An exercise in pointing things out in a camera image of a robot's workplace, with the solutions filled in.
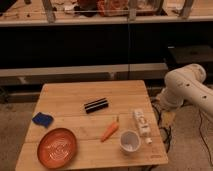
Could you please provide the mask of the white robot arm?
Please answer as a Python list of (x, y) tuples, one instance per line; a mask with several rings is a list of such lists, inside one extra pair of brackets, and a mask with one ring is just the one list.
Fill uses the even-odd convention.
[(213, 118), (213, 89), (203, 84), (205, 79), (206, 71), (199, 64), (169, 71), (164, 77), (165, 87), (158, 94), (160, 106), (172, 110), (187, 100)]

